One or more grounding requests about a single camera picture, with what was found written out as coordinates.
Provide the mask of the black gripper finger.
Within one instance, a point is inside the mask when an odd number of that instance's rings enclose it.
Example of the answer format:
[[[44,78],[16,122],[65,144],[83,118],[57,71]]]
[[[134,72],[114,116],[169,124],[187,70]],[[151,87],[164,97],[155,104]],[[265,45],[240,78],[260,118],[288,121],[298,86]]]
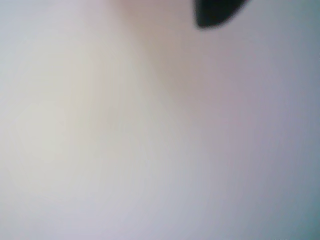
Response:
[[[219,28],[232,20],[249,0],[194,0],[194,20],[199,29]]]

